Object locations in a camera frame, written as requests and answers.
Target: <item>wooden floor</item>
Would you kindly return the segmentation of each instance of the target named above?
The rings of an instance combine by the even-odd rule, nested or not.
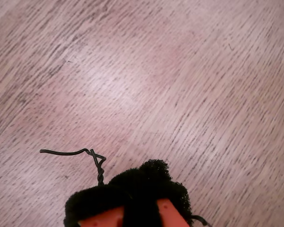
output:
[[[214,227],[284,227],[284,0],[0,0],[0,227],[96,185],[42,148],[105,183],[163,159]]]

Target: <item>orange object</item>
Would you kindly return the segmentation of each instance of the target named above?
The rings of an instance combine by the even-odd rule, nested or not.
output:
[[[189,227],[169,199],[157,200],[163,227]],[[122,227],[124,207],[105,211],[79,222],[81,227]]]

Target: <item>black fluffy material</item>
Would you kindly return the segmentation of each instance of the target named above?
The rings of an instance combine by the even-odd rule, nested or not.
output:
[[[171,181],[168,165],[149,160],[129,169],[107,185],[77,192],[65,204],[65,227],[79,227],[78,221],[106,210],[124,206],[123,227],[162,227],[156,201],[168,198],[189,226],[192,212],[186,188]]]

